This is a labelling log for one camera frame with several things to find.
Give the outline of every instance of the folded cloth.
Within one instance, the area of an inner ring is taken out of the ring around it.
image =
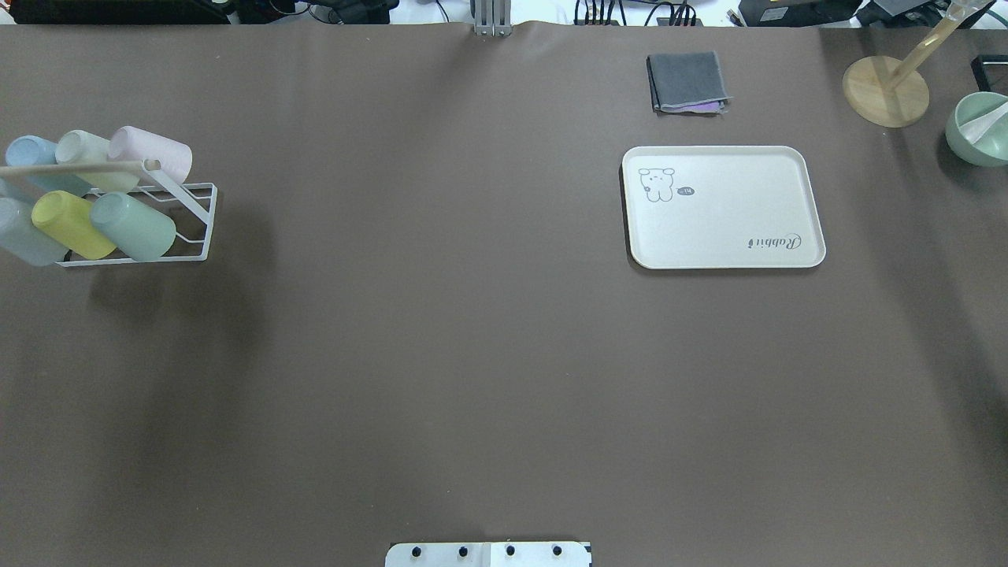
[[[730,99],[718,53],[656,53],[647,58],[651,106],[661,112],[725,112]],[[717,106],[699,107],[718,103]]]

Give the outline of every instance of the grey-blue cup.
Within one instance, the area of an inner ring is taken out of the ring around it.
[[[175,241],[174,221],[122,192],[95,201],[91,224],[138,262],[156,260]]]
[[[67,246],[31,224],[31,205],[0,197],[0,248],[31,265],[47,265],[67,255]]]

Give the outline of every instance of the white mounting plate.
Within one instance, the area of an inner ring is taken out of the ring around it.
[[[644,267],[811,267],[826,257],[793,148],[635,147],[623,156],[623,189],[630,251]]]
[[[396,544],[385,567],[591,567],[587,542]]]

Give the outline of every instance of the bowl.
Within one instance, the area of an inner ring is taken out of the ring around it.
[[[946,140],[956,155],[984,167],[1008,165],[1008,118],[998,120],[977,143],[963,137],[960,126],[1008,102],[1008,97],[981,91],[963,97],[946,124]]]

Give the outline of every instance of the light green cup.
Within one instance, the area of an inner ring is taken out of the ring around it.
[[[960,131],[963,124],[987,114],[1006,101],[1008,97],[987,91],[967,95],[959,101],[946,124],[946,140],[956,155],[984,167],[1008,165],[1008,118],[996,122],[975,144],[966,141]]]
[[[91,224],[139,262],[156,260],[175,241],[174,221],[125,193],[106,193],[95,201]]]

